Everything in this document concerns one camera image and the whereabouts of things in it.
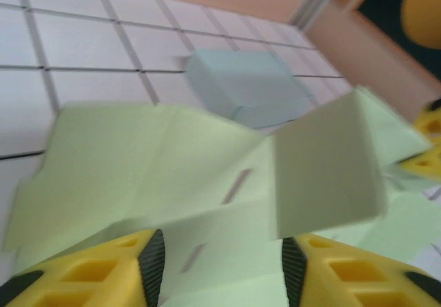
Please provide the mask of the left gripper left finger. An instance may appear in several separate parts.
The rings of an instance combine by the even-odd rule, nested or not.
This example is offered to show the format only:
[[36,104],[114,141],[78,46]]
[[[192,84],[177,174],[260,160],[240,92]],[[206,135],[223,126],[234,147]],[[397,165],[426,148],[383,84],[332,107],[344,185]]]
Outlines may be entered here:
[[36,264],[1,285],[2,306],[157,306],[165,242],[160,229]]

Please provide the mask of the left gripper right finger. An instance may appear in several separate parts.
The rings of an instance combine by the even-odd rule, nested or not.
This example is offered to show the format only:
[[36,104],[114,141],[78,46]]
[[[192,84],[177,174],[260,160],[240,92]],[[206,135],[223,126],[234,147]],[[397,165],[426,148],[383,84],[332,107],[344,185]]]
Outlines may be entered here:
[[289,306],[440,306],[423,270],[319,235],[283,239],[281,264]]

